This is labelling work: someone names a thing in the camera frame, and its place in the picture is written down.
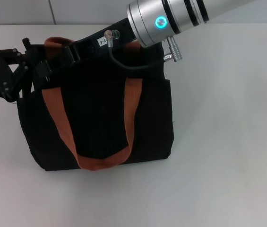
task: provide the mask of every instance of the label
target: label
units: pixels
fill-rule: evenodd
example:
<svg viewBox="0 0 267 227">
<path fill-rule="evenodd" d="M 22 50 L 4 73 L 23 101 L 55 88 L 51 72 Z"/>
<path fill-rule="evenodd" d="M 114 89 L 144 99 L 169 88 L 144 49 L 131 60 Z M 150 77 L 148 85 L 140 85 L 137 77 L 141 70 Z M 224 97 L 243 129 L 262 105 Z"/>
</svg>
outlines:
<svg viewBox="0 0 267 227">
<path fill-rule="evenodd" d="M 107 39 L 104 36 L 102 38 L 99 38 L 97 41 L 98 41 L 100 46 L 104 46 L 108 43 Z"/>
</svg>

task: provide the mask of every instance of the orange strap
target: orange strap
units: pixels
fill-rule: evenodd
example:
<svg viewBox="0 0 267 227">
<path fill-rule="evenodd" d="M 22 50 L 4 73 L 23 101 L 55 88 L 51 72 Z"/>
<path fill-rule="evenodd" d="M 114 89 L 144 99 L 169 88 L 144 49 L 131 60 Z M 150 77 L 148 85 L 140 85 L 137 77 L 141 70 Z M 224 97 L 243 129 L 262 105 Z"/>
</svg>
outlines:
<svg viewBox="0 0 267 227">
<path fill-rule="evenodd" d="M 60 39 L 54 37 L 47 39 L 45 45 L 49 47 L 59 47 L 62 46 L 62 42 L 66 41 L 71 42 L 70 40 L 66 40 L 64 38 Z M 77 154 L 72 130 L 64 108 L 61 88 L 58 87 L 42 90 L 45 104 L 53 121 L 55 122 L 61 139 L 76 158 L 80 168 L 93 171 L 116 166 L 126 161 L 130 156 L 134 140 L 134 118 L 141 92 L 142 79 L 126 79 L 124 96 L 124 123 L 128 146 L 108 158 L 95 159 L 83 157 Z"/>
</svg>

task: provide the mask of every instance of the white background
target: white background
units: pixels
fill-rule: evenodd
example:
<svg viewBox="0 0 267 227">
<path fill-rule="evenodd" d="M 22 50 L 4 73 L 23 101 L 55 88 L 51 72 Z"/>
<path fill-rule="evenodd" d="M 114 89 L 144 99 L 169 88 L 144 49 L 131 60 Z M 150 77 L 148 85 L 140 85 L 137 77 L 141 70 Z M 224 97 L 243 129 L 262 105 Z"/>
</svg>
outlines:
<svg viewBox="0 0 267 227">
<path fill-rule="evenodd" d="M 57 24 L 111 24 L 132 0 L 51 0 Z M 49 0 L 0 0 L 0 25 L 53 24 Z M 211 23 L 267 23 L 267 0 L 226 13 Z"/>
<path fill-rule="evenodd" d="M 0 26 L 0 49 L 100 28 Z M 267 227 L 267 24 L 208 24 L 176 39 L 167 160 L 45 172 L 17 106 L 0 99 L 0 227 Z"/>
</svg>

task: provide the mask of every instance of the cable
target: cable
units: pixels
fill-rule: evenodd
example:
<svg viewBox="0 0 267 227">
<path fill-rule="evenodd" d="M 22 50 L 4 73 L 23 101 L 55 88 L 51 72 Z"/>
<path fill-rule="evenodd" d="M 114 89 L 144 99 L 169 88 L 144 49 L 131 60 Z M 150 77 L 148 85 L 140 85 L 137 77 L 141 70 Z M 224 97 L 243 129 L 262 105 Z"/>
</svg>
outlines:
<svg viewBox="0 0 267 227">
<path fill-rule="evenodd" d="M 123 63 L 119 62 L 117 59 L 115 59 L 115 57 L 113 56 L 113 53 L 112 53 L 112 48 L 111 47 L 108 47 L 108 50 L 109 50 L 109 56 L 111 58 L 111 60 L 116 63 L 118 66 L 120 66 L 121 68 L 123 69 L 126 69 L 126 70 L 147 70 L 147 69 L 150 69 L 152 67 L 155 67 L 159 64 L 162 64 L 164 63 L 164 60 L 160 60 L 160 61 L 155 61 L 153 64 L 150 64 L 150 65 L 143 65 L 143 66 L 127 66 L 127 65 L 124 65 Z"/>
</svg>

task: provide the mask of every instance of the fabric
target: fabric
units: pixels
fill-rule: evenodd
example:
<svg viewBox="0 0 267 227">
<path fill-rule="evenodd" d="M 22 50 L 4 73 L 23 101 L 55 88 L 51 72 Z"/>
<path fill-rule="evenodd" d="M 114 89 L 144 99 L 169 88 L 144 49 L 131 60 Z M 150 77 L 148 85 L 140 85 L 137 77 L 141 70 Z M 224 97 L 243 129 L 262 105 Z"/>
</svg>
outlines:
<svg viewBox="0 0 267 227">
<path fill-rule="evenodd" d="M 125 48 L 116 57 L 127 65 L 140 65 L 164 54 L 161 44 L 132 50 Z M 19 100 L 23 132 L 33 157 L 45 170 L 99 170 L 170 155 L 171 91 L 163 65 L 143 79 L 126 79 L 124 73 L 132 72 L 116 70 L 112 64 L 105 67 L 93 75 L 69 71 L 76 75 L 73 82 Z"/>
</svg>

